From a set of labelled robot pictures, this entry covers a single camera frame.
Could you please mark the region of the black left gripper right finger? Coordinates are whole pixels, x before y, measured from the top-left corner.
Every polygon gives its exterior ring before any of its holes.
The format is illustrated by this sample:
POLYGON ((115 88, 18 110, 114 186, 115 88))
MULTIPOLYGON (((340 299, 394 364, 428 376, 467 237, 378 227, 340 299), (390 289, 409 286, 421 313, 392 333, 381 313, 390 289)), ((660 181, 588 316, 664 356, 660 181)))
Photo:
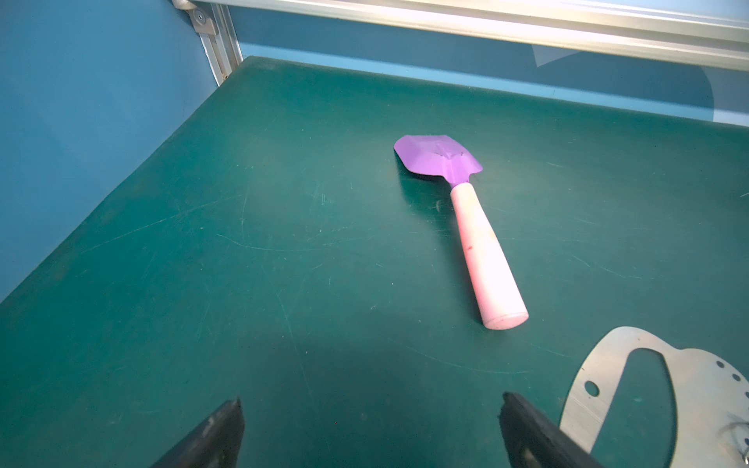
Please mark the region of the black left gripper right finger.
POLYGON ((522 395, 502 397, 499 425, 512 467, 602 467, 522 395))

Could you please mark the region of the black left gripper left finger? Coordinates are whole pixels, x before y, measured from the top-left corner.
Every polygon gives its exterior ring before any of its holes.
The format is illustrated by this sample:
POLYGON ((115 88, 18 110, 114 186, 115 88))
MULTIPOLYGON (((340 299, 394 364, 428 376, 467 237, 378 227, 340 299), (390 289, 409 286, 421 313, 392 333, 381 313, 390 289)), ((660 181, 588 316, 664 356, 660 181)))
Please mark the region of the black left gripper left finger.
POLYGON ((192 429, 152 468, 235 468, 245 431, 241 400, 228 400, 192 429))

